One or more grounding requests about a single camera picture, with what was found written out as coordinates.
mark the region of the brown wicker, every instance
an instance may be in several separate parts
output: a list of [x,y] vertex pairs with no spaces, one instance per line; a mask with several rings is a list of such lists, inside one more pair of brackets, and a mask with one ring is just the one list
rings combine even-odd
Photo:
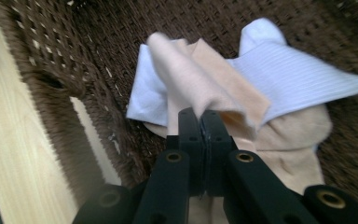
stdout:
[[[138,48],[155,31],[202,37],[235,57],[241,28],[267,17],[291,46],[358,73],[358,0],[67,2],[0,0],[0,25],[80,203],[103,179],[70,96],[86,105],[123,185],[146,179],[164,148],[125,119]],[[335,128],[318,152],[324,176],[358,200],[358,96],[328,108]]]

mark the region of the fabric pile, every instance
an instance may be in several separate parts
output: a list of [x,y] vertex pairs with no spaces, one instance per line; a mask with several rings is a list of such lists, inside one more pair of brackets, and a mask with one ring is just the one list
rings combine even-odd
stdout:
[[[127,117],[165,137],[178,134],[184,108],[198,118],[219,111],[238,148],[256,152],[287,188],[322,184],[314,150],[332,129],[324,103],[358,94],[358,76],[289,47],[267,19],[242,29],[239,53],[225,60],[202,39],[151,35],[140,48]],[[191,202],[209,211],[190,212],[190,223],[223,222],[221,212],[209,215],[212,206]]]

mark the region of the light wood surface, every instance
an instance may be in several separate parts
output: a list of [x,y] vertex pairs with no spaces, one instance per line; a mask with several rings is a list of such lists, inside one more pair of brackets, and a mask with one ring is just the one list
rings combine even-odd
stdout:
[[[76,108],[84,110],[80,102]],[[90,119],[80,116],[110,183],[119,184]],[[0,213],[5,223],[71,223],[77,206],[0,31]]]

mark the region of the wicker basket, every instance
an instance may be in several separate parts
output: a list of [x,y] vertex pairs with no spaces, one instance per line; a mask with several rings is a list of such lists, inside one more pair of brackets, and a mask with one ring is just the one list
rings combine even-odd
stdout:
[[[69,97],[85,104],[123,185],[132,187],[164,148],[142,123],[125,119],[139,45],[161,31],[203,37],[234,57],[241,28],[260,17],[276,22],[291,46],[358,74],[358,0],[0,0],[0,25],[79,203],[103,178]],[[324,177],[358,200],[358,96],[328,108],[335,128],[318,152]]]

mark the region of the beige cloth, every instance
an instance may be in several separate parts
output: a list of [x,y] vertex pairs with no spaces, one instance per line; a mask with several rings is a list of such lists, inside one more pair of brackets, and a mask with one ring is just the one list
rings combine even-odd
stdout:
[[[165,137],[178,134],[178,112],[193,107],[199,118],[206,109],[219,111],[227,131],[240,149],[255,151],[286,187],[302,193],[322,184],[319,162],[312,147],[330,133],[332,124],[324,105],[290,113],[260,127],[269,100],[233,69],[202,39],[194,45],[151,35],[155,69],[167,87],[168,128],[146,123]],[[222,200],[190,201],[189,223],[225,223]]]

